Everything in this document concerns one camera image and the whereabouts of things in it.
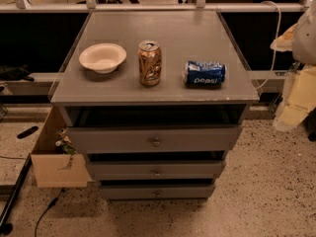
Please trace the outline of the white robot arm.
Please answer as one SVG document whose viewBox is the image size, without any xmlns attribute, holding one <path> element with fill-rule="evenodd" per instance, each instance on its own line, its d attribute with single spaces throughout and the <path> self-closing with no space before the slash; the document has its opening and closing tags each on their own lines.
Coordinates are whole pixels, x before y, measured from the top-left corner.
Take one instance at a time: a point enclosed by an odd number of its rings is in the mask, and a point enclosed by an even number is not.
<svg viewBox="0 0 316 237">
<path fill-rule="evenodd" d="M 291 51 L 296 61 L 316 65 L 316 2 L 310 5 L 296 24 L 274 39 L 271 49 Z"/>
</svg>

